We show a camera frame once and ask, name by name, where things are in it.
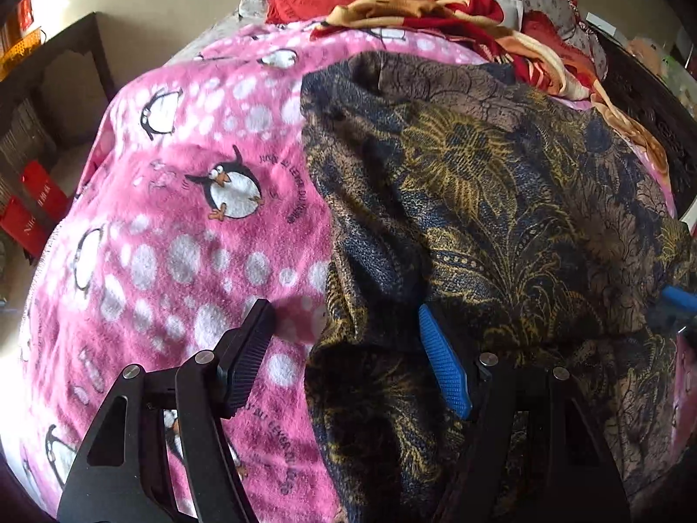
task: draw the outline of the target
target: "brown floral fabric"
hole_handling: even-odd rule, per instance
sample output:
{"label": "brown floral fabric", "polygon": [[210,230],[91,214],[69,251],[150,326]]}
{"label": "brown floral fabric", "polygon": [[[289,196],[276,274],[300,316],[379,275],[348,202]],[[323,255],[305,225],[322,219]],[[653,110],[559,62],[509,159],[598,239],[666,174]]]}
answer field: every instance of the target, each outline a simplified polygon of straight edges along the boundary
{"label": "brown floral fabric", "polygon": [[[464,446],[420,344],[424,301],[482,351],[566,366],[630,498],[661,478],[675,341],[644,315],[696,250],[602,118],[507,67],[385,53],[305,76],[301,107],[333,242],[305,388],[348,521],[430,521]],[[514,500],[506,487],[499,511]]]}

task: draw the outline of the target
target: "tiled floor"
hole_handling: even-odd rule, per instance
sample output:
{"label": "tiled floor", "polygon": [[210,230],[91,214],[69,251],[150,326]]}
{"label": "tiled floor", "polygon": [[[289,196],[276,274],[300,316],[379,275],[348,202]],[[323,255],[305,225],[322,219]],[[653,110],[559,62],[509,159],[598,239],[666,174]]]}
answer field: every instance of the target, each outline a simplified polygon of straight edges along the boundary
{"label": "tiled floor", "polygon": [[[48,37],[91,11],[100,11],[100,31],[118,85],[161,66],[202,31],[234,11],[239,0],[32,0],[36,24]],[[71,193],[78,183],[89,145],[71,149],[53,172]],[[20,249],[8,254],[0,293],[8,293],[9,312],[0,314],[0,369],[17,351],[20,314],[34,268]]]}

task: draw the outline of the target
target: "blue gripper pad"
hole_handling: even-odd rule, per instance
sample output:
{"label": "blue gripper pad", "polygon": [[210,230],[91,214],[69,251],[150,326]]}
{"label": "blue gripper pad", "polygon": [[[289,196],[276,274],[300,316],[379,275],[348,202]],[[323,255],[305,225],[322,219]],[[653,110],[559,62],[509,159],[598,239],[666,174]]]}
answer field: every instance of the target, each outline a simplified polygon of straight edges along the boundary
{"label": "blue gripper pad", "polygon": [[419,327],[421,343],[438,379],[445,403],[460,418],[466,419],[472,411],[472,401],[467,391],[467,373],[426,305],[419,307]]}

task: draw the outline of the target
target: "penguin foot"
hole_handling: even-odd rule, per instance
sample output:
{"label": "penguin foot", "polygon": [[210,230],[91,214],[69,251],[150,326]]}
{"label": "penguin foot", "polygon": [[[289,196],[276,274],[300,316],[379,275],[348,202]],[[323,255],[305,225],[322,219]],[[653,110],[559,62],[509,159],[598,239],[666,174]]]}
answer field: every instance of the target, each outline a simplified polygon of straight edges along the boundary
{"label": "penguin foot", "polygon": [[225,220],[225,211],[227,210],[227,204],[223,203],[220,208],[213,210],[211,214],[208,215],[208,220],[220,220],[221,222]]}

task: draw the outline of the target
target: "penguin beak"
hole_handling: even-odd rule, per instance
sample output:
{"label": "penguin beak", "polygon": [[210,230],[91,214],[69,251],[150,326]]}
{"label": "penguin beak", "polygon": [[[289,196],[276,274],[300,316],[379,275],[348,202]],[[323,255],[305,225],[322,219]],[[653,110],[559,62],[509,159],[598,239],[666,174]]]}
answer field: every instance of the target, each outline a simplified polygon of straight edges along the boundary
{"label": "penguin beak", "polygon": [[229,182],[230,182],[230,178],[229,178],[229,176],[227,175],[227,173],[221,173],[220,175],[218,175],[218,176],[214,179],[214,181],[215,181],[219,186],[224,187],[224,186],[225,186],[225,183],[229,183]]}

